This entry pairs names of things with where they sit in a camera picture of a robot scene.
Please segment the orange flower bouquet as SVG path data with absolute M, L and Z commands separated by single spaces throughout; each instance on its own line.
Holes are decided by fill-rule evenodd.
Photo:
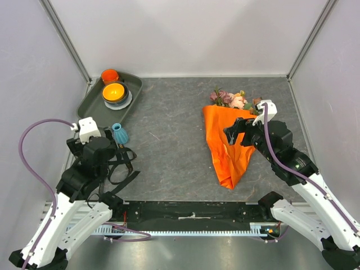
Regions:
M 240 145 L 244 135 L 228 133 L 227 129 L 238 118 L 254 119 L 258 112 L 244 91 L 230 93 L 215 87 L 210 100 L 213 104 L 202 108 L 205 139 L 219 184 L 232 190 L 245 174 L 255 148 Z

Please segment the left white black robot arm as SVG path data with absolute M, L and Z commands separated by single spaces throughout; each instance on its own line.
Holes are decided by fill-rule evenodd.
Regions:
M 74 227 L 67 229 L 91 193 L 109 178 L 120 149 L 109 127 L 80 127 L 79 138 L 67 140 L 76 157 L 65 170 L 53 193 L 53 202 L 29 243 L 13 251 L 9 261 L 20 269 L 65 269 L 73 252 L 105 222 L 123 216 L 123 200 L 114 191 L 100 195 L 90 212 Z

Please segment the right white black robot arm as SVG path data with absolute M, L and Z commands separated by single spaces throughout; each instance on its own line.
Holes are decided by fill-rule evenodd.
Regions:
M 293 134 L 281 121 L 267 125 L 253 119 L 238 118 L 224 128 L 229 145 L 253 146 L 271 164 L 279 179 L 297 192 L 316 213 L 314 219 L 292 206 L 276 192 L 259 200 L 258 216 L 286 223 L 318 247 L 332 269 L 359 268 L 359 222 L 330 191 L 318 168 L 294 147 Z

